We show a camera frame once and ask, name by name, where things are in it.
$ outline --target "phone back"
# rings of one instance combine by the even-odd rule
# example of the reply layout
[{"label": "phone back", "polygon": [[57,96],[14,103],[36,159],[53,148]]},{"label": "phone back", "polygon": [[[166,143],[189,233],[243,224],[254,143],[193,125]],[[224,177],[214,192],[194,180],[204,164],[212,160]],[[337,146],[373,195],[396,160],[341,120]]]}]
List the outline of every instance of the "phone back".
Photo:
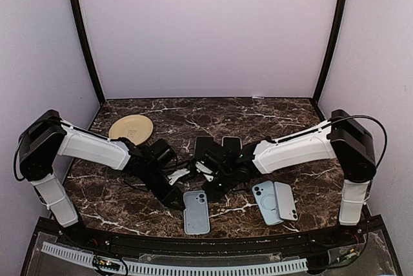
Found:
[{"label": "phone back", "polygon": [[183,194],[185,210],[183,219],[185,233],[189,235],[207,234],[210,231],[207,195],[204,191]]}]

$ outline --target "beige plate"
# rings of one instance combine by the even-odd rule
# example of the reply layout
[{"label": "beige plate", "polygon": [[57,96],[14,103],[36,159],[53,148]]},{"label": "beige plate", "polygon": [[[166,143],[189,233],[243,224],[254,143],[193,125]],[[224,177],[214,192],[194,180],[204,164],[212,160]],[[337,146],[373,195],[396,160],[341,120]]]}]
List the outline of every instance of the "beige plate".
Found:
[{"label": "beige plate", "polygon": [[153,130],[154,124],[148,117],[129,115],[120,118],[110,127],[109,138],[126,137],[135,145],[139,145],[150,137]]}]

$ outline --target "black pole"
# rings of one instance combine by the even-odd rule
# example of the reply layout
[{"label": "black pole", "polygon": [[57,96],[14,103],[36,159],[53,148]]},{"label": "black pole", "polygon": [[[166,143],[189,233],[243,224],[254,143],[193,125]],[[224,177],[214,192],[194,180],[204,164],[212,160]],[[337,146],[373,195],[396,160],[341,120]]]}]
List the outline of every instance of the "black pole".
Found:
[{"label": "black pole", "polygon": [[93,62],[92,53],[90,52],[88,38],[86,36],[85,24],[83,23],[82,12],[80,9],[79,0],[70,0],[72,4],[73,17],[75,19],[77,36],[79,36],[80,45],[83,51],[83,57],[86,61],[86,66],[89,71],[90,80],[92,80],[93,88],[100,105],[102,105],[106,100],[103,94],[101,83],[99,82],[99,77],[97,76],[96,67]]},{"label": "black pole", "polygon": [[312,100],[318,104],[321,93],[323,92],[325,82],[327,80],[328,71],[330,70],[331,60],[333,59],[334,49],[336,48],[338,33],[340,31],[341,20],[343,18],[344,5],[346,0],[337,0],[336,11],[334,12],[333,25],[331,27],[330,38],[328,39],[327,50],[325,52],[323,66],[321,67],[320,75]]}]

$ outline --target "brown marble tabletop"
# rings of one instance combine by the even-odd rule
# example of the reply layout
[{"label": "brown marble tabletop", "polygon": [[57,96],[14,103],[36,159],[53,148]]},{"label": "brown marble tabletop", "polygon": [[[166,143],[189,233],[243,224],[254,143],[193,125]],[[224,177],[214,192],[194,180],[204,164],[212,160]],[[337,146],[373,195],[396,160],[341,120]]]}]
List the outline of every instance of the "brown marble tabletop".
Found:
[{"label": "brown marble tabletop", "polygon": [[[180,160],[194,152],[196,137],[210,135],[220,142],[236,136],[243,143],[292,134],[319,123],[308,99],[131,99],[107,101],[91,130],[108,135],[118,119],[145,115],[154,123],[148,144],[164,138]],[[248,188],[263,181],[291,185],[297,221],[266,226],[251,192],[229,192],[209,203],[211,231],[198,238],[257,237],[303,232],[333,226],[341,200],[343,173],[337,161],[321,160],[291,166],[253,179]],[[176,185],[183,192],[200,190],[203,177]],[[142,182],[96,163],[75,160],[65,188],[89,228],[156,237],[188,237],[183,213],[165,208]]]}]

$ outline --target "white vent strip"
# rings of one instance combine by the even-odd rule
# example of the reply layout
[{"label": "white vent strip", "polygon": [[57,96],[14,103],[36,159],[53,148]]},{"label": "white vent strip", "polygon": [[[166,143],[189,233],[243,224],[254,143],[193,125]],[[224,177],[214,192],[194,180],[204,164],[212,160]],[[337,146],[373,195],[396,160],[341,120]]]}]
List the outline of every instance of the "white vent strip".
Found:
[{"label": "white vent strip", "polygon": [[[81,265],[87,268],[93,268],[93,255],[77,250],[71,250],[62,246],[44,242],[42,252],[60,259]],[[225,267],[185,267],[185,266],[167,266],[155,265],[126,261],[129,269],[129,275],[149,275],[149,276],[276,276],[307,271],[307,260],[298,259],[287,262],[277,262],[260,265],[248,266],[225,266]],[[120,262],[121,269],[117,274],[124,275],[125,267]],[[104,271],[113,271],[111,269],[101,268]]]}]

